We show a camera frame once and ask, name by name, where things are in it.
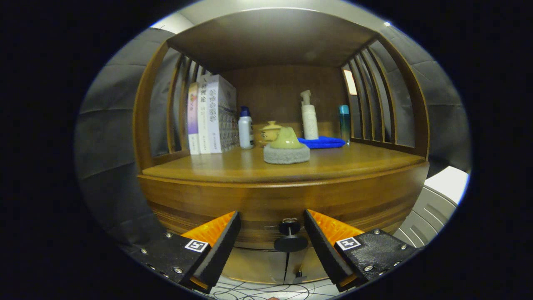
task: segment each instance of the gray sponge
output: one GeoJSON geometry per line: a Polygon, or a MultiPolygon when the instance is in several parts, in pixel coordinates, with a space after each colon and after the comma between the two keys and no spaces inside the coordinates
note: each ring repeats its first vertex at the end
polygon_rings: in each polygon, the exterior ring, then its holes
{"type": "Polygon", "coordinates": [[[263,159],[267,163],[291,164],[309,160],[311,150],[306,145],[300,149],[275,149],[266,145],[263,150],[263,159]]]}

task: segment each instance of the blue towel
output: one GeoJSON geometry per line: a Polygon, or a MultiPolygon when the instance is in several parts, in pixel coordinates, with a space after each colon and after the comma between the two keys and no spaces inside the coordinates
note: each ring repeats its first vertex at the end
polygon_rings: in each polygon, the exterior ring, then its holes
{"type": "Polygon", "coordinates": [[[324,136],[318,137],[318,139],[302,139],[299,138],[302,144],[305,144],[309,149],[322,149],[322,148],[339,148],[346,144],[345,141],[336,138],[328,138],[324,136]]]}

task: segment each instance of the white ceiling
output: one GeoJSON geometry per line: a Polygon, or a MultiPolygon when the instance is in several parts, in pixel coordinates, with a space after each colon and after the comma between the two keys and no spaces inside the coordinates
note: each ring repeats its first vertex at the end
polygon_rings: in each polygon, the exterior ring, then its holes
{"type": "Polygon", "coordinates": [[[179,33],[191,26],[243,10],[262,7],[297,7],[316,10],[380,31],[385,21],[342,0],[202,0],[174,12],[152,27],[179,33]]]}

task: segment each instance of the blue cap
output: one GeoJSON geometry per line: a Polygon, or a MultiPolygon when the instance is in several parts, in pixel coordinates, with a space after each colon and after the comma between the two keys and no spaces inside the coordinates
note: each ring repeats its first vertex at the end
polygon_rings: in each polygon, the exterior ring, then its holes
{"type": "Polygon", "coordinates": [[[338,112],[342,115],[349,115],[350,111],[348,110],[348,105],[341,105],[338,107],[338,112]]]}
{"type": "Polygon", "coordinates": [[[248,109],[248,106],[241,106],[240,107],[240,116],[241,117],[249,117],[250,116],[250,110],[248,109]]]}

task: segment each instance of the white book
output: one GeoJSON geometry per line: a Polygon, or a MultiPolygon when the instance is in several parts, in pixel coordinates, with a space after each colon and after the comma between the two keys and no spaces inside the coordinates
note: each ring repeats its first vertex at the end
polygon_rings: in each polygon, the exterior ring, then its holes
{"type": "Polygon", "coordinates": [[[191,155],[200,154],[198,140],[198,83],[189,86],[187,101],[187,134],[189,136],[189,152],[191,155]]]}
{"type": "Polygon", "coordinates": [[[220,75],[207,79],[210,153],[223,153],[238,144],[237,91],[220,75]]]}
{"type": "Polygon", "coordinates": [[[198,140],[200,143],[200,154],[209,154],[209,132],[207,128],[208,121],[208,94],[207,79],[210,75],[202,75],[198,79],[198,140]]]}

